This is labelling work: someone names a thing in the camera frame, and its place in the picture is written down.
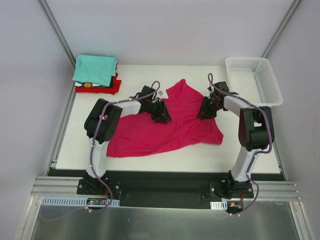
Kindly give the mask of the crimson pink t shirt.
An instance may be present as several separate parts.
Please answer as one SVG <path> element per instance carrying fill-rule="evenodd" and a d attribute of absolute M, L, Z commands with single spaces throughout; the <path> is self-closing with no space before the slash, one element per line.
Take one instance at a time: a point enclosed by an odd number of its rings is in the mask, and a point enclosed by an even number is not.
<path fill-rule="evenodd" d="M 204 98 L 200 92 L 181 79 L 166 93 L 164 101 L 172 121 L 156 123 L 148 113 L 122 117 L 108 144 L 108 157 L 144 157 L 199 143 L 222 144 L 224 135 L 215 119 L 197 117 Z"/>

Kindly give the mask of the white plastic basket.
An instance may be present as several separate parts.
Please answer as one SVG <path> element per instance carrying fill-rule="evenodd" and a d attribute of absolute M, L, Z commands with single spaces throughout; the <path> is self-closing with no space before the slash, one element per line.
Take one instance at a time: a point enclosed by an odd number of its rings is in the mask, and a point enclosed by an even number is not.
<path fill-rule="evenodd" d="M 225 59 L 227 85 L 250 103 L 280 106 L 283 97 L 268 59 L 263 57 L 228 57 Z"/>

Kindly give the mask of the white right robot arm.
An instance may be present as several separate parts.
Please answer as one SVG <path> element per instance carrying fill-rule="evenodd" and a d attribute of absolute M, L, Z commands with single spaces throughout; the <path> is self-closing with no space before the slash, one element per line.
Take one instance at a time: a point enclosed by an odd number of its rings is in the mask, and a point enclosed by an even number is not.
<path fill-rule="evenodd" d="M 268 154 L 274 142 L 272 111 L 268 106 L 255 106 L 230 92 L 227 83 L 208 87 L 209 96 L 202 100 L 198 119 L 213 119 L 219 110 L 230 111 L 239 117 L 238 141 L 241 145 L 237 160 L 224 182 L 214 187 L 214 193 L 225 199 L 244 194 L 252 187 L 251 173 L 258 157 Z"/>

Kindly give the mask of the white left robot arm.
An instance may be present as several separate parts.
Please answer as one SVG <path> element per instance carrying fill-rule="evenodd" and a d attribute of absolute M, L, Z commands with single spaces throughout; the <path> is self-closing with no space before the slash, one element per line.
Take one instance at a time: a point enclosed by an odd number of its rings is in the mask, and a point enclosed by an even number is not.
<path fill-rule="evenodd" d="M 111 192 L 105 177 L 108 145 L 121 118 L 142 113 L 150 114 L 155 123 L 167 124 L 172 121 L 165 101 L 157 97 L 156 89 L 146 85 L 128 99 L 114 102 L 103 98 L 97 100 L 84 123 L 90 153 L 86 172 L 78 182 L 79 195 Z"/>

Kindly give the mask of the folded teal t shirt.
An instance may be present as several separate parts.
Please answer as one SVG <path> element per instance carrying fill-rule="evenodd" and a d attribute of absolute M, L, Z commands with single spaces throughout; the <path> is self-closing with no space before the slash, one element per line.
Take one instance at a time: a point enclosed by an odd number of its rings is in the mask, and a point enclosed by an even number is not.
<path fill-rule="evenodd" d="M 72 80 L 109 87 L 112 77 L 116 76 L 116 67 L 115 57 L 79 54 Z"/>

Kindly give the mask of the folded dark printed t shirt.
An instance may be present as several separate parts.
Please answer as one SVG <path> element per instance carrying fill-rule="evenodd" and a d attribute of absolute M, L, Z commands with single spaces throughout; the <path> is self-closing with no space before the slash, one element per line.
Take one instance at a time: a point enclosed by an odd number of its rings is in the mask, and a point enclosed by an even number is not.
<path fill-rule="evenodd" d="M 109 86 L 99 85 L 92 82 L 79 82 L 79 81 L 75 81 L 74 86 L 78 90 L 85 91 L 85 92 L 100 92 L 110 88 Z"/>

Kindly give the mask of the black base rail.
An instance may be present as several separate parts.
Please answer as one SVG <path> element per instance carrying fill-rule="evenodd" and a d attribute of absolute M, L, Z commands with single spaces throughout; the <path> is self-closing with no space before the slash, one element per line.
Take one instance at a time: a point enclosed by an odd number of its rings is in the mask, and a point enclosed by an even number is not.
<path fill-rule="evenodd" d="M 78 181 L 78 195 L 118 200 L 122 207 L 209 209 L 222 199 L 253 199 L 247 180 L 233 183 L 227 173 L 107 171 L 100 180 L 84 173 Z"/>

